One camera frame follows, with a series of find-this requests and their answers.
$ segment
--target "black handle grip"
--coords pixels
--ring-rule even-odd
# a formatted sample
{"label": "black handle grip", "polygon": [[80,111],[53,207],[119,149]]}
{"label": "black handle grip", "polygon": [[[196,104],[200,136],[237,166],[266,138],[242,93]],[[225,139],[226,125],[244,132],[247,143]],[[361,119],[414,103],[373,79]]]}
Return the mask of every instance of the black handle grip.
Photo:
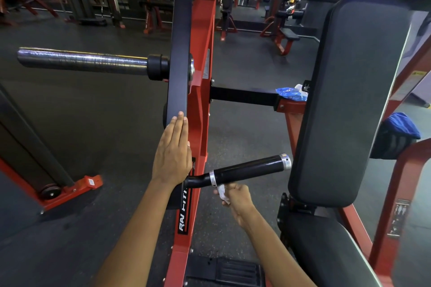
{"label": "black handle grip", "polygon": [[200,176],[187,176],[184,181],[184,188],[217,186],[274,172],[282,172],[291,167],[292,164],[287,154],[279,154],[277,156],[216,169]]}

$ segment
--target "person's right arm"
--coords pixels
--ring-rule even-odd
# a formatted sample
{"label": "person's right arm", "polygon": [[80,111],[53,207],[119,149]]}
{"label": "person's right arm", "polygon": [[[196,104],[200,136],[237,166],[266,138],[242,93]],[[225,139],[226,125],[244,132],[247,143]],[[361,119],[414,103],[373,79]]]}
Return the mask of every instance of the person's right arm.
{"label": "person's right arm", "polygon": [[232,214],[250,238],[272,287],[316,287],[257,211],[248,187],[233,183],[225,189]]}

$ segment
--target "hand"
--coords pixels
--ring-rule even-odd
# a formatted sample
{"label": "hand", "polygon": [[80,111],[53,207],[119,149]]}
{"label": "hand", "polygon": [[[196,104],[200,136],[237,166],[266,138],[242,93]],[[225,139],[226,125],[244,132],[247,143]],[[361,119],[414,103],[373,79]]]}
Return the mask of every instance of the hand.
{"label": "hand", "polygon": [[153,164],[152,181],[168,186],[171,190],[185,180],[192,168],[188,120],[180,111],[163,132]]}
{"label": "hand", "polygon": [[241,185],[237,183],[230,183],[224,186],[224,194],[230,199],[231,203],[228,205],[225,201],[222,205],[230,207],[232,215],[241,228],[246,226],[246,215],[253,212],[256,208],[251,201],[251,195],[248,191],[247,185]]}

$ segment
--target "blue cloth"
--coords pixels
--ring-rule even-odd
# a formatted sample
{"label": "blue cloth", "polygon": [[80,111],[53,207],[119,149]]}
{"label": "blue cloth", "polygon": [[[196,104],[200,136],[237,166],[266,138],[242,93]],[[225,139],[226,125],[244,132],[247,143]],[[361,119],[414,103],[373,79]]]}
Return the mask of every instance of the blue cloth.
{"label": "blue cloth", "polygon": [[385,120],[385,124],[395,132],[409,135],[417,140],[421,139],[418,128],[405,113],[393,113]]}
{"label": "blue cloth", "polygon": [[307,101],[307,96],[302,95],[295,88],[276,88],[275,91],[283,98],[291,99],[293,101]]}

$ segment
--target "footplate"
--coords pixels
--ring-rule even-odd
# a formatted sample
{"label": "footplate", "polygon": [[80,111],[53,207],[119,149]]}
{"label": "footplate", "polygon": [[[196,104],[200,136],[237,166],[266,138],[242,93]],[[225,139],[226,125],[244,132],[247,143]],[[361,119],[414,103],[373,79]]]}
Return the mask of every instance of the footplate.
{"label": "footplate", "polygon": [[187,278],[213,281],[225,286],[265,287],[265,274],[259,264],[193,254],[187,260]]}

